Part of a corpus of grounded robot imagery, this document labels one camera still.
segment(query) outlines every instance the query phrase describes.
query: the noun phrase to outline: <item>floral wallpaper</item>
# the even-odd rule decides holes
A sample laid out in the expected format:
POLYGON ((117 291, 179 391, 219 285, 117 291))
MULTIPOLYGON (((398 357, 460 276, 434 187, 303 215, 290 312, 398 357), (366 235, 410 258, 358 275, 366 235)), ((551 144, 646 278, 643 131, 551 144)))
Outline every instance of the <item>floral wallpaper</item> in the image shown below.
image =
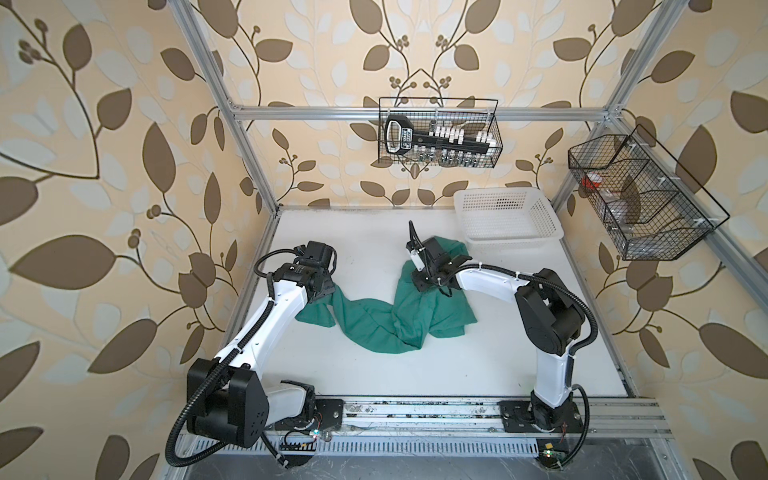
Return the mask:
POLYGON ((509 107, 601 107, 660 1, 191 4, 238 104, 474 96, 509 107))
POLYGON ((3 478, 158 472, 266 223, 159 3, 0 0, 3 478))
MULTIPOLYGON (((767 26, 765 2, 692 0, 624 112, 729 210, 723 228, 766 268, 767 26)), ((768 478, 766 312, 705 243, 674 262, 624 262, 577 191, 559 215, 639 393, 659 400, 692 474, 768 478)))
POLYGON ((495 168, 446 168, 378 158, 376 126, 341 121, 247 122, 275 198, 286 206, 452 207, 465 188, 540 187, 552 198, 567 174, 568 148, 584 122, 501 122, 495 168))

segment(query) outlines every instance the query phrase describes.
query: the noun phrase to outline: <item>green fabric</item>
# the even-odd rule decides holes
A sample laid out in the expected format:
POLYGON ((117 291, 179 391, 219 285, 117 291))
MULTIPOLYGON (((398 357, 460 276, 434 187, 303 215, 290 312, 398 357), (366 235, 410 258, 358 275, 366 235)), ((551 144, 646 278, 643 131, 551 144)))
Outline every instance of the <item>green fabric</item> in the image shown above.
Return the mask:
MULTIPOLYGON (((461 242, 436 239, 451 257, 467 254, 461 242)), ((420 293, 411 280, 414 269, 411 260, 402 266, 394 305, 375 299, 348 300, 336 285, 336 292, 305 306, 296 319, 327 327, 338 321, 353 342, 378 353, 421 349, 427 333, 438 338, 464 335, 464 325, 477 322, 464 292, 454 290, 447 297, 431 288, 420 293)))

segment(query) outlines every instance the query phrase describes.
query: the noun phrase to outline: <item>green cloth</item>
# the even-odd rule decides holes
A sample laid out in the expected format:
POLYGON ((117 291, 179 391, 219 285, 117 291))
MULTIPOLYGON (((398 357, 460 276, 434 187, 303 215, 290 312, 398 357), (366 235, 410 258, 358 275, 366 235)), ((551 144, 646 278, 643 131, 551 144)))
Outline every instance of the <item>green cloth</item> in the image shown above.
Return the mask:
MULTIPOLYGON (((451 257, 467 254, 461 242, 436 239, 451 257)), ((394 305, 370 298, 348 300, 336 285, 336 292, 305 306, 296 319, 327 327, 338 321, 342 332, 354 343, 378 353, 418 350, 427 333, 437 338, 461 336, 464 325, 477 323, 464 292, 453 290, 453 296, 447 297, 431 288, 420 293, 411 280, 414 269, 411 260, 402 266, 394 305)))

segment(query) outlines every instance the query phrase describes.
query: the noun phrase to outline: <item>white work surface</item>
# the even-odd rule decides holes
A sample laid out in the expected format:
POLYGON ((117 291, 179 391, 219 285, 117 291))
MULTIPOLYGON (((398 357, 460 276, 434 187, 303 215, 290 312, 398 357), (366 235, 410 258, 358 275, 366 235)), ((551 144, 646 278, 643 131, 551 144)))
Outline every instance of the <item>white work surface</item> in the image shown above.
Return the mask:
MULTIPOLYGON (((333 281, 347 298, 392 303, 406 251, 408 220, 422 240, 432 236, 464 241, 454 210, 288 210, 271 250, 315 240, 339 254, 333 281)), ((558 273, 568 289, 584 297, 562 246, 549 241, 529 248, 474 247, 474 260, 510 270, 558 273)), ((263 271, 293 258, 276 255, 263 271)), ((261 281, 249 314, 266 296, 261 281)), ((293 321, 275 348, 263 376, 265 385, 290 379, 331 396, 527 396, 536 376, 535 347, 528 340, 515 304, 480 292, 467 292, 478 322, 451 339, 427 336, 422 349, 390 355, 370 352, 342 333, 293 321)), ((581 338, 589 324, 581 327, 581 338)), ((573 381, 590 396, 626 396, 602 336, 576 354, 573 381)))

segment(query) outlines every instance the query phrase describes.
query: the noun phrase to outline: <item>perforated basket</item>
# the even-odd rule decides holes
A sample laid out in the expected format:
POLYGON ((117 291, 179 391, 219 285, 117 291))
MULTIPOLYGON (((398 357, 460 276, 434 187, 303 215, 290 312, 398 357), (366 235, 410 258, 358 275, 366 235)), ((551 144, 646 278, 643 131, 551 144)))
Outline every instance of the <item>perforated basket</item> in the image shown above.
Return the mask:
POLYGON ((453 204, 471 243, 537 243, 560 240, 563 228, 549 200, 538 188, 461 190, 453 204))

